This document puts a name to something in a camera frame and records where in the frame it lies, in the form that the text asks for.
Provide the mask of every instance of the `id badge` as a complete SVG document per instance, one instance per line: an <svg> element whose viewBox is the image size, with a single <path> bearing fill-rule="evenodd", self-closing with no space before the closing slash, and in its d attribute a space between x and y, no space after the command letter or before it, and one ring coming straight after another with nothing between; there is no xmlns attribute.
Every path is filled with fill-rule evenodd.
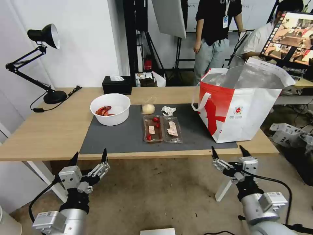
<svg viewBox="0 0 313 235"><path fill-rule="evenodd" d="M228 27L228 15L224 16L223 18L223 28Z"/></svg>

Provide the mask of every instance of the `light blue jeans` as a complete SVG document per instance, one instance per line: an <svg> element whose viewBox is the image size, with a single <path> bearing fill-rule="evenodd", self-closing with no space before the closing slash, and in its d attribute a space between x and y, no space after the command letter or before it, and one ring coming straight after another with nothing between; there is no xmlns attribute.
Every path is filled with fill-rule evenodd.
<svg viewBox="0 0 313 235"><path fill-rule="evenodd" d="M195 78L194 86L196 86L201 78L207 73L210 68L221 68L224 62L223 52L229 48L229 40L219 40L209 46L204 39L201 40L201 47L196 53L195 61Z"/></svg>

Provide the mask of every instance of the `white shirt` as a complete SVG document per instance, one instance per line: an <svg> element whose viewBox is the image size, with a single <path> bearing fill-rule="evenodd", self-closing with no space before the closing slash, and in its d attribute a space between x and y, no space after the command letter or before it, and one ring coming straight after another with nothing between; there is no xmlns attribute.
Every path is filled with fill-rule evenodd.
<svg viewBox="0 0 313 235"><path fill-rule="evenodd" d="M269 36L271 35L274 29L273 23L268 23L256 30L254 30L250 35L245 39L241 46L236 51L236 55L242 58L242 54L248 52L258 52L261 53L263 47L265 46ZM231 68L243 65L245 61L234 56L231 62Z"/></svg>

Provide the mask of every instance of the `bag handle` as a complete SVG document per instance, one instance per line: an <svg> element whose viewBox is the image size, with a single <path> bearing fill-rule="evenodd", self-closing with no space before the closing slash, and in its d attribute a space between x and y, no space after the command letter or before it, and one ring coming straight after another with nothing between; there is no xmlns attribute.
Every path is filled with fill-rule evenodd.
<svg viewBox="0 0 313 235"><path fill-rule="evenodd" d="M196 92L197 92L197 89L195 89L195 92L193 93L192 101L191 101L191 107L192 107L192 109L193 109L194 111L199 111L199 110L201 110L201 109L204 108L204 106L205 106L206 102L208 101L208 99L211 98L211 94L208 93L208 92L206 92L206 93L204 94L204 96L202 97L202 100L201 100L201 102L200 102L198 108L195 108L194 103L195 103Z"/></svg>

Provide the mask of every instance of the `white bowl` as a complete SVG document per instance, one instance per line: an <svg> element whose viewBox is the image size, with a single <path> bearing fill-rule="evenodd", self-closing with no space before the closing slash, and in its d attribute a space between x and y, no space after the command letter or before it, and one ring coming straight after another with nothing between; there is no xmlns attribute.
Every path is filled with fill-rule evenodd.
<svg viewBox="0 0 313 235"><path fill-rule="evenodd" d="M103 106L111 106L109 114L112 116L101 116L96 111ZM90 104L90 111L97 120L106 126L115 126L126 121L129 115L130 99L122 94L105 94L95 98Z"/></svg>

